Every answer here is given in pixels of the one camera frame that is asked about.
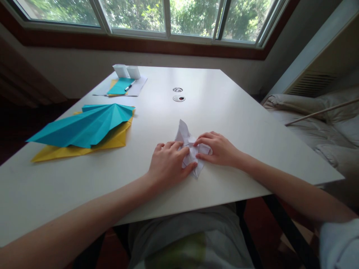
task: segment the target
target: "cushion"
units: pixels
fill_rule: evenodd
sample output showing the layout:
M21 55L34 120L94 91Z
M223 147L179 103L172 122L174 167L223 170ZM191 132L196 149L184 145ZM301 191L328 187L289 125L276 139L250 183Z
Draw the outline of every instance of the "cushion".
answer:
M303 115L293 111L269 110L276 120L282 124L286 124ZM333 126L325 124L315 118L308 118L288 126L295 135L297 135L304 143L314 149L318 144L339 145L347 148L356 148Z
M359 86L335 91L316 99L326 108L359 98ZM348 141L359 147L359 102L337 108L325 113L327 123L337 129Z
M316 146L314 151L345 177L326 184L325 191L348 205L359 206L359 149L326 144Z
M264 108L276 110L290 110L302 114L303 116L318 112L325 109L325 106L320 99L314 99L303 96L276 94L267 98L263 104ZM317 119L325 120L325 115L319 114L314 116Z

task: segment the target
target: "air vent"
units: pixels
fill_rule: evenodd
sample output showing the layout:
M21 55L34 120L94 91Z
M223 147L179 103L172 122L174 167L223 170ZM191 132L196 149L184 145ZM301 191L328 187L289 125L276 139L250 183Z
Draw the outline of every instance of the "air vent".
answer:
M287 91L290 95L317 97L319 92L331 84L337 76L335 74L307 71Z

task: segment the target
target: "wall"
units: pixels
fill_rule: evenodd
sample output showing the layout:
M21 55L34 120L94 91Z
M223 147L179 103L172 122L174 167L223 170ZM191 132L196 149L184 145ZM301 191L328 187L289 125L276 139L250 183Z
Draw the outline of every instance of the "wall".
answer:
M357 0L344 0L267 93L289 91L307 71L340 76L359 61Z
M335 90L344 90L354 85L359 85L359 66L335 80L320 94L326 94Z
M340 2L301 0L265 61L24 47L1 24L0 37L68 98L81 98L118 63L221 69L245 91L258 94L271 89Z

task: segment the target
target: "tree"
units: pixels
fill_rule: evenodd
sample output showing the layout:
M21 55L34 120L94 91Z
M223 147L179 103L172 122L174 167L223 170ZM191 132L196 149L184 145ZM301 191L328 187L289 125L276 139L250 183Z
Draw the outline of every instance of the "tree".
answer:
M273 0L232 0L223 38L256 41Z
M163 0L102 0L112 27L165 31ZM255 41L274 0L232 0L223 38ZM26 0L38 19L99 25L89 0ZM171 32L211 37L219 0L171 0Z
M99 25L88 0L26 0L38 19Z

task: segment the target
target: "white paper origami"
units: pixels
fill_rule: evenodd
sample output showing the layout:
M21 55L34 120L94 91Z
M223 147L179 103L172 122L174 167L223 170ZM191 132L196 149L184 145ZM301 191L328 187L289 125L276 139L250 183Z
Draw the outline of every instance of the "white paper origami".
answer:
M192 136L190 134L190 132L188 131L187 124L185 124L185 122L183 120L179 120L179 127L178 127L178 132L177 132L175 141L183 141L182 147L187 146L190 148L190 153L183 160L182 168L185 168L191 162L194 162L194 161L197 162L198 165L192 171L192 175L195 178L198 178L199 173L201 172L201 170L203 168L204 161L198 160L196 158L196 154L198 154L198 153L209 154L210 151L212 151L212 150L209 146L207 146L205 144L199 144L197 147L194 147L193 144L196 142L196 140L197 139L194 136Z

